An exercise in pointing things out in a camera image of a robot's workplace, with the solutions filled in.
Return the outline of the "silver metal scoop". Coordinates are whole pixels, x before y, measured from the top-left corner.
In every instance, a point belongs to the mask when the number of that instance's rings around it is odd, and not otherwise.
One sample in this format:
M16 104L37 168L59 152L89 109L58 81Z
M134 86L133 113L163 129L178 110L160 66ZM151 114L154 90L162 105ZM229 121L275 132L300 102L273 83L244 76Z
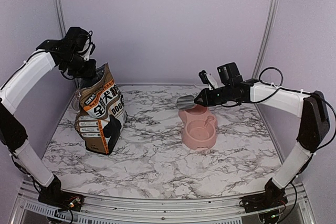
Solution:
M176 106L179 110L192 109L196 106L194 97L192 95L179 97L176 101Z

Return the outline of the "pink double pet bowl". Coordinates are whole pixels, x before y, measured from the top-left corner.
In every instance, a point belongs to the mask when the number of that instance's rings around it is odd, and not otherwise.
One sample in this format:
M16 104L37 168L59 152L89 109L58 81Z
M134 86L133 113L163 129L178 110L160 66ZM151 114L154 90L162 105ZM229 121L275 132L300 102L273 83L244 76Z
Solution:
M217 117L207 107L197 105L192 109L179 110L184 128L182 142L192 150L211 149L217 140Z

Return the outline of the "brown white dog food bag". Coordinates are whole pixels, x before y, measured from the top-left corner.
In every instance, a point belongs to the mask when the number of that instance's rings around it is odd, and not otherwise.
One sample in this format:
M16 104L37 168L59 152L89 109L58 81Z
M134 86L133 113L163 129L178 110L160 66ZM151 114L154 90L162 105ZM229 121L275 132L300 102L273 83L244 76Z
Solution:
M107 63L96 69L92 80L81 80L75 130L84 140L86 150L111 154L127 117L123 94Z

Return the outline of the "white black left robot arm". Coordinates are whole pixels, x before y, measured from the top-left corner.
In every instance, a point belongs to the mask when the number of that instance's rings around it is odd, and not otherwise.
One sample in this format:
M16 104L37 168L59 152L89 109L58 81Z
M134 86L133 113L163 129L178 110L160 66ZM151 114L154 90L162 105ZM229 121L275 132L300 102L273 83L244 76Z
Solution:
M39 82L55 69L73 78L93 78L96 61L92 32L72 26L60 39L46 39L34 48L23 64L1 86L1 142L14 165L28 176L37 189L38 201L60 211L80 211L84 196L62 190L60 179L42 162L29 142L28 133L16 114L28 113L31 120L46 119L49 102L56 95L43 94Z

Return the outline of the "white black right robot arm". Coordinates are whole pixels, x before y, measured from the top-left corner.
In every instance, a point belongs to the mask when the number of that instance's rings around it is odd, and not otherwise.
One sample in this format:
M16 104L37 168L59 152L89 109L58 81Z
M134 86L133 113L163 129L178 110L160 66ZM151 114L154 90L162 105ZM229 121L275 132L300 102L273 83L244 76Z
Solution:
M286 88L280 69L267 67L263 72L269 70L279 73L278 84L264 81L262 77L244 79L234 62L217 67L221 84L202 70L198 76L207 87L194 98L194 104L204 107L226 106L228 102L235 106L258 105L287 119L296 119L297 132L292 135L295 142L291 151L266 182L262 193L241 198L240 204L246 211L275 207L285 202L287 187L305 171L316 152L332 143L331 140L323 143L323 140L330 132L329 113L335 114L335 109L323 92Z

